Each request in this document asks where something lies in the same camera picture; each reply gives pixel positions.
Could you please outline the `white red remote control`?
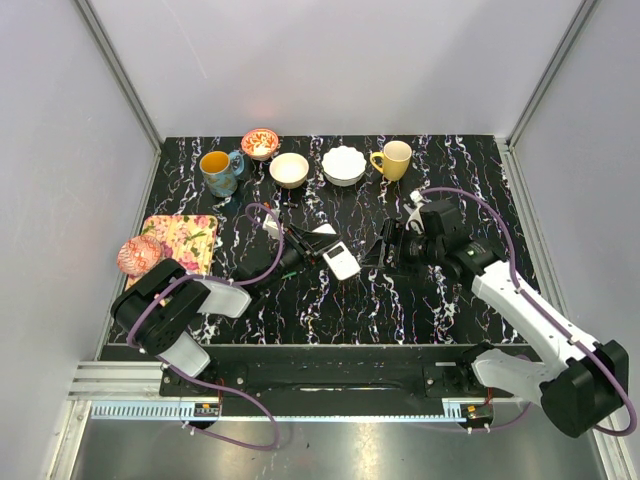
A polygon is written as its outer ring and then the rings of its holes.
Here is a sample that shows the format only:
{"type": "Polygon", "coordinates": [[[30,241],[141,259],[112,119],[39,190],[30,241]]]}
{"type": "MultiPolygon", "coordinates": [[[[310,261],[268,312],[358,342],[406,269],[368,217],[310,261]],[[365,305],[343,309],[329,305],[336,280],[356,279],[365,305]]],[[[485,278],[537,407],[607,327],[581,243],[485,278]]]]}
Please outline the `white red remote control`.
{"type": "MultiPolygon", "coordinates": [[[[334,228],[328,223],[315,228],[313,231],[337,234],[334,228]]],[[[339,281],[347,280],[358,274],[361,270],[358,260],[341,238],[336,245],[325,251],[319,257],[324,259],[329,269],[339,281]]]]}

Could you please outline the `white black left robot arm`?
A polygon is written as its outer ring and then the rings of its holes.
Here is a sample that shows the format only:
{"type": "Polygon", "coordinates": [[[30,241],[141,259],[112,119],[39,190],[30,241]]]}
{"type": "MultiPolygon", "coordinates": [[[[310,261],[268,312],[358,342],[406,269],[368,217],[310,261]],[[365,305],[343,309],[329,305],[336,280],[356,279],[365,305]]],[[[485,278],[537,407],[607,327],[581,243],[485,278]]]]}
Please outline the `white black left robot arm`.
{"type": "Polygon", "coordinates": [[[239,281],[190,274],[173,259],[159,262],[111,306],[111,315],[128,334],[129,343],[182,373],[182,384],[195,395],[213,390],[217,373],[211,357],[186,332],[198,314],[238,318],[263,292],[290,273],[312,266],[340,246],[333,228],[313,231],[295,226],[280,237],[281,254],[256,277],[239,281]]]}

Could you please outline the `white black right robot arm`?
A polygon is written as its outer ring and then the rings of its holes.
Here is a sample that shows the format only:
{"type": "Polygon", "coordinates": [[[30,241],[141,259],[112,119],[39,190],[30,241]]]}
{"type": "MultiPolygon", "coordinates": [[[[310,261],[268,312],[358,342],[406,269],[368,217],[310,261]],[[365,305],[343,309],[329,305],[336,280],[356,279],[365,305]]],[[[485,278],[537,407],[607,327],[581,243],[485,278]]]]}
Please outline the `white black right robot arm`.
{"type": "Polygon", "coordinates": [[[438,266],[499,313],[538,355],[536,363],[488,344],[468,350],[454,380],[476,396],[493,388],[542,408],[563,434],[578,438],[628,401],[629,355],[611,340],[601,343],[544,300],[486,239],[474,238],[452,202],[415,209],[408,222],[387,219],[366,254],[367,268],[418,278],[438,266]]]}

